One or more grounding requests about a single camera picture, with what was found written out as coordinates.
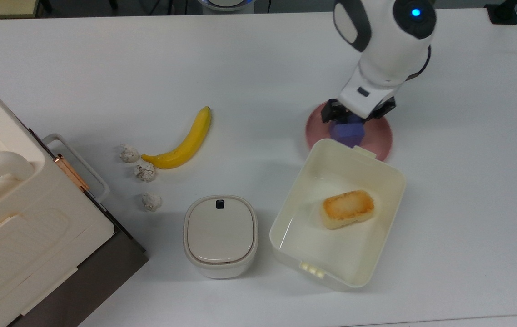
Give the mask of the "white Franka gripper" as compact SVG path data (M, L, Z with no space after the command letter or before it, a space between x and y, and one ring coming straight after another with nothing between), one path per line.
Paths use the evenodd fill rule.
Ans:
M321 121L323 124L331 121L347 124L348 110L362 119L380 119L397 106L394 97L397 91L398 86L385 87L372 83L360 68L355 68L338 99L329 99L324 104Z

